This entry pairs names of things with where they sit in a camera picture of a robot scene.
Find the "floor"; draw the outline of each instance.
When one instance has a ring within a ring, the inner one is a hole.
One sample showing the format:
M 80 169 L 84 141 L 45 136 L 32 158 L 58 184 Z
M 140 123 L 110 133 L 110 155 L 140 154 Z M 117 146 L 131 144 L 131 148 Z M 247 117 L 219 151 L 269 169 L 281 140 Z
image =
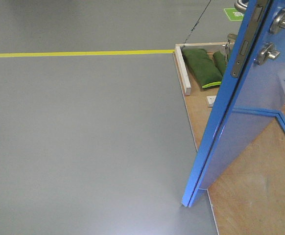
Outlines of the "floor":
M 0 0 L 0 53 L 171 49 L 206 4 Z M 194 157 L 171 54 L 0 58 L 0 235 L 216 234 L 207 195 L 180 204 Z

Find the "black wire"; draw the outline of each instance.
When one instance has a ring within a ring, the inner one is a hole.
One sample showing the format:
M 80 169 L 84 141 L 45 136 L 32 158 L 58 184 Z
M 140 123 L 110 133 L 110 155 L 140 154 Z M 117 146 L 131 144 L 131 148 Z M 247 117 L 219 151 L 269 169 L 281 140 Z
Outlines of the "black wire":
M 194 29 L 195 29 L 195 28 L 197 27 L 197 25 L 199 24 L 201 17 L 203 16 L 203 14 L 205 13 L 205 11 L 207 10 L 207 8 L 208 8 L 209 4 L 211 3 L 211 1 L 212 1 L 212 0 L 209 0 L 207 6 L 205 7 L 205 9 L 203 10 L 203 12 L 202 12 L 201 15 L 199 16 L 199 18 L 198 18 L 197 22 L 195 23 L 194 27 L 191 28 L 188 37 L 187 37 L 187 38 L 185 39 L 185 41 L 184 41 L 184 44 L 186 44 L 186 42 L 187 42 L 187 40 L 190 38 L 192 32 L 194 31 Z

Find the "green cushion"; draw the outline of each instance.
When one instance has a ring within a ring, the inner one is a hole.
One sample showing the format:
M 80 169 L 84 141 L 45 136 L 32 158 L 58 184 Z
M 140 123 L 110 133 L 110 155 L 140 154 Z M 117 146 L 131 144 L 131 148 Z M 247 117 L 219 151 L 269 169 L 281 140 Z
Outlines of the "green cushion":
M 203 89 L 221 84 L 223 76 L 209 58 L 206 50 L 184 49 L 182 53 L 189 70 L 195 75 Z
M 213 54 L 213 58 L 214 58 L 215 66 L 219 69 L 220 73 L 223 76 L 226 70 L 226 63 L 225 63 L 224 55 L 220 51 L 217 51 L 216 53 Z

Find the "door lever handle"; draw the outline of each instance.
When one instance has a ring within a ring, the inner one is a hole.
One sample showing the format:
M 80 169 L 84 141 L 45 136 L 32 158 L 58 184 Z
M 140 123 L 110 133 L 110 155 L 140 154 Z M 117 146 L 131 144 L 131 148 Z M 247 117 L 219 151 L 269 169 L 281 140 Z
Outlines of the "door lever handle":
M 277 34 L 282 28 L 285 29 L 285 8 L 283 8 L 275 17 L 270 28 L 270 33 Z
M 236 0 L 234 7 L 237 11 L 245 13 L 248 6 L 248 0 Z

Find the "yellow floor line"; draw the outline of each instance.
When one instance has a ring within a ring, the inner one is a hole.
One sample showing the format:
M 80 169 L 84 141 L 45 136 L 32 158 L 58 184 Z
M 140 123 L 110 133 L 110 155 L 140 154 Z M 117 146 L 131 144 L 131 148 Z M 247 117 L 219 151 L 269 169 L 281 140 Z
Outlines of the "yellow floor line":
M 169 50 L 116 50 L 116 51 L 80 51 L 80 52 L 34 52 L 34 53 L 0 53 L 0 58 L 7 57 L 42 57 L 42 56 L 83 56 L 83 55 L 142 55 L 169 54 Z

